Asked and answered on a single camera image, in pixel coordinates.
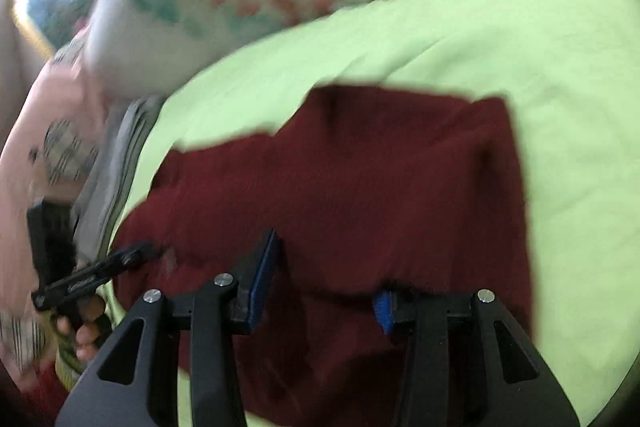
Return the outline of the person's left hand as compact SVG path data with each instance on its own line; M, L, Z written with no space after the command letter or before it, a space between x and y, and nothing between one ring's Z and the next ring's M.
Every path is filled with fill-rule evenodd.
M70 311L72 316L55 311L58 347L69 360L85 367L111 332L111 321L105 313L106 303L101 296L92 295L65 306L63 311Z

